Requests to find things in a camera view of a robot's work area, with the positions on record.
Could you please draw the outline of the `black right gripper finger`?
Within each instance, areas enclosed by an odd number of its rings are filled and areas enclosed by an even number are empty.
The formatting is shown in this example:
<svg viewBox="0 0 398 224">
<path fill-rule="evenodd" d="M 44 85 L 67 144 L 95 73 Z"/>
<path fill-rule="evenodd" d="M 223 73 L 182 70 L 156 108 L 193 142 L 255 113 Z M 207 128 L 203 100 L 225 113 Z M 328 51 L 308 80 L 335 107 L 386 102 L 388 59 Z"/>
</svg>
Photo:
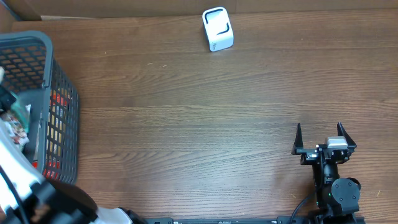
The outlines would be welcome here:
<svg viewBox="0 0 398 224">
<path fill-rule="evenodd" d="M 346 130 L 343 127 L 343 124 L 341 122 L 338 122 L 336 126 L 337 126 L 338 136 L 344 137 L 346 139 L 348 147 L 356 147 L 356 143 L 353 141 L 353 139 L 346 132 Z"/>
<path fill-rule="evenodd" d="M 297 124 L 295 141 L 292 149 L 293 150 L 303 149 L 302 129 L 300 123 Z"/>
</svg>

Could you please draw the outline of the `red orange spaghetti pack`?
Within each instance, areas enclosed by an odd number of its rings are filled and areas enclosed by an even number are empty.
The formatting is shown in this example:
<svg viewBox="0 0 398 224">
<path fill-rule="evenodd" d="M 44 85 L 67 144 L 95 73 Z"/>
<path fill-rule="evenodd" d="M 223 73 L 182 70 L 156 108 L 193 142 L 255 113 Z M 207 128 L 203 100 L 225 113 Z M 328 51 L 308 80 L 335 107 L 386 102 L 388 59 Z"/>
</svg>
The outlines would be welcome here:
<svg viewBox="0 0 398 224">
<path fill-rule="evenodd" d="M 74 180 L 75 175 L 75 147 L 68 124 L 70 100 L 71 96 L 65 89 L 51 91 L 43 171 L 46 178 L 68 183 Z"/>
</svg>

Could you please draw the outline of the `beige brown snack pouch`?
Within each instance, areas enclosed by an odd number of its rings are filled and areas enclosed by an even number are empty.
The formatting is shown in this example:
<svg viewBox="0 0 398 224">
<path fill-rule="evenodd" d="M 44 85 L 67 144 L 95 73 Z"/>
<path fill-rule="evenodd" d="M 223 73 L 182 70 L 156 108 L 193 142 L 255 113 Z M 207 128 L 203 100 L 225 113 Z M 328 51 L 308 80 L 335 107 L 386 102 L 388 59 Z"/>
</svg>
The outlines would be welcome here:
<svg viewBox="0 0 398 224">
<path fill-rule="evenodd" d="M 1 103 L 1 121 L 5 123 L 6 131 L 16 147 L 23 151 L 28 138 L 31 105 L 21 106 Z"/>
</svg>

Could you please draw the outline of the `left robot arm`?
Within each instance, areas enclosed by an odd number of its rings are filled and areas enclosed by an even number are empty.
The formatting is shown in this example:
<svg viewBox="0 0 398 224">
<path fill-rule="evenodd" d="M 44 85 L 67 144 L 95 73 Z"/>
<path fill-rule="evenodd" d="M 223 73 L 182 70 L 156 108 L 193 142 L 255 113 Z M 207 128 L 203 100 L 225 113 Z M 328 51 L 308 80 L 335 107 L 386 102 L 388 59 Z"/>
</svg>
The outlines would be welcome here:
<svg viewBox="0 0 398 224">
<path fill-rule="evenodd" d="M 14 143 L 1 120 L 3 223 L 145 223 L 132 210 L 103 208 L 82 189 L 45 178 Z"/>
</svg>

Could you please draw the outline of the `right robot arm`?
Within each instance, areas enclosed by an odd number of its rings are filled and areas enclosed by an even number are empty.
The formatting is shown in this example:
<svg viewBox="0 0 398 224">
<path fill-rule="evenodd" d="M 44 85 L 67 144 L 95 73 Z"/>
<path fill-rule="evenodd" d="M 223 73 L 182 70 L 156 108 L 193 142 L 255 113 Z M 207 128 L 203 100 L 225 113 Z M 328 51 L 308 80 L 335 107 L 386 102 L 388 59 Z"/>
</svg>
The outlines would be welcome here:
<svg viewBox="0 0 398 224">
<path fill-rule="evenodd" d="M 292 154 L 300 156 L 301 165 L 312 166 L 315 190 L 296 206 L 289 223 L 364 223 L 364 218 L 355 217 L 359 211 L 360 182 L 342 178 L 338 173 L 338 165 L 349 161 L 357 144 L 340 122 L 336 128 L 336 136 L 327 137 L 314 149 L 306 149 L 301 125 L 297 125 Z M 316 198 L 318 209 L 298 217 L 298 210 L 312 197 Z"/>
</svg>

